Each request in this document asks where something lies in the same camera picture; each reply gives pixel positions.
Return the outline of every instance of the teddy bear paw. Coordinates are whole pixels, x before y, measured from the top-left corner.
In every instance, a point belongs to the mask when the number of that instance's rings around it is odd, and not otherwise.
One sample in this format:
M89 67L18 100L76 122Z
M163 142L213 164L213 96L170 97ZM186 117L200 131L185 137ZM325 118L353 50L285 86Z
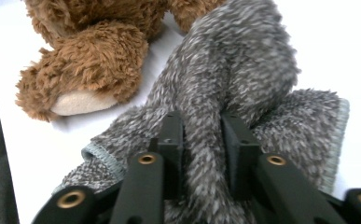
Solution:
M104 110L117 103L111 95L98 96L89 90L70 91L59 96L50 110L60 116L71 116Z

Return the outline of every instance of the brown teddy bear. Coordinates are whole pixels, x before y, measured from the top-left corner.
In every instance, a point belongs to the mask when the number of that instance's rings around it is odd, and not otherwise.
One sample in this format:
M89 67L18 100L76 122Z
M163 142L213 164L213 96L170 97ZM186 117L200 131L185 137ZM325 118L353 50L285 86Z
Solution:
M148 41L170 11L180 28L225 0L25 0L35 31L52 46L21 71L17 105L33 119L89 113L137 92Z

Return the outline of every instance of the white background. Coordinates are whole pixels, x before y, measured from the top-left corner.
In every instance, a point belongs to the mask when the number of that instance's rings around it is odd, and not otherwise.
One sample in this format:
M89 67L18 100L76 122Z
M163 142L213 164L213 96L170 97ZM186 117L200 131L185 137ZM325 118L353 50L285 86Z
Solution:
M350 188L361 188L361 1L277 0L291 44L298 51L302 73L297 89L336 91L349 100L351 114L343 141L333 195L343 198ZM182 36L171 18L163 35L150 48L141 104L172 49ZM20 70L38 61L47 47L26 17L24 3L0 1L0 116L21 223L30 223L62 178L81 162L80 149L104 131L127 106L53 123L33 120L17 107L15 84Z

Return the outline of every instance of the knitted cloth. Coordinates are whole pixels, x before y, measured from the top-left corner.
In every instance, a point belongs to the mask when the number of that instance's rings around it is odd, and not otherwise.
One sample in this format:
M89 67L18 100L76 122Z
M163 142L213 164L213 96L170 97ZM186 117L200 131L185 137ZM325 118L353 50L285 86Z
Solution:
M161 120L178 110L185 125L184 201L165 202L165 223L253 223L247 202L226 182L220 112L238 115L264 152L286 155L330 192L349 114L329 91L292 91L295 51L271 0L229 0L193 24L169 58L145 105L120 115L82 149L85 161L58 187L102 191L123 179L147 150Z

